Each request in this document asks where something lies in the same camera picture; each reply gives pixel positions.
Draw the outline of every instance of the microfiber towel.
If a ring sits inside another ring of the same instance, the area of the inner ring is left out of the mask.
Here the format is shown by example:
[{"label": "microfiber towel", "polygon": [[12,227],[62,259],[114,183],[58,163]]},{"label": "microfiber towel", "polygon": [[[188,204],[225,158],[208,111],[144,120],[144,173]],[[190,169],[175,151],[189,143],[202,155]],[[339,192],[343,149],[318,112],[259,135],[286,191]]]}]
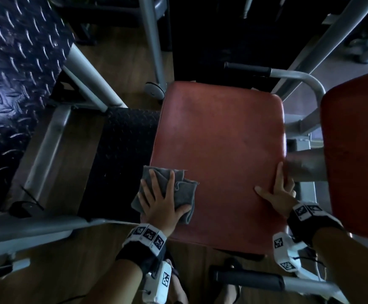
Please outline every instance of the microfiber towel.
[{"label": "microfiber towel", "polygon": [[[146,181],[147,186],[149,187],[151,193],[153,194],[153,190],[151,188],[151,178],[150,178],[150,170],[153,169],[156,173],[157,180],[160,186],[161,193],[163,196],[166,195],[168,180],[170,179],[170,169],[168,168],[160,168],[160,167],[143,167],[143,176],[142,178]],[[173,169],[175,173],[175,183],[174,183],[174,207],[177,209],[178,207],[186,204],[190,204],[192,206],[191,210],[184,214],[179,220],[180,223],[188,224],[191,220],[192,214],[194,213],[195,207],[195,189],[197,188],[198,182],[188,180],[184,178],[184,170]],[[143,195],[143,188],[140,186],[139,192]],[[132,204],[132,208],[136,211],[143,213],[142,205],[140,204],[139,198],[136,195]]]}]

